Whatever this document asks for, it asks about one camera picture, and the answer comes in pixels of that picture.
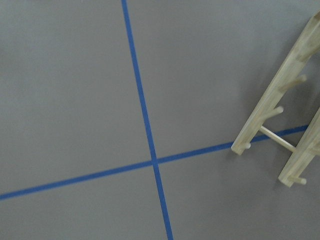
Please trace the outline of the wooden dish rack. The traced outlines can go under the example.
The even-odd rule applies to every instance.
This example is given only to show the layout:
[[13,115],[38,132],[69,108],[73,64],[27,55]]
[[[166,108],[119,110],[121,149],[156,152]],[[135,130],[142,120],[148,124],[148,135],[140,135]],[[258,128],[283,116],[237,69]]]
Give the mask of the wooden dish rack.
[[251,147],[251,141],[257,132],[261,132],[288,149],[291,156],[278,176],[278,180],[287,187],[293,184],[305,185],[307,180],[301,174],[314,157],[320,154],[320,113],[316,112],[297,146],[282,139],[263,124],[284,111],[277,104],[289,89],[307,80],[301,71],[319,50],[320,14],[316,13],[306,24],[231,146],[234,153],[241,155]]

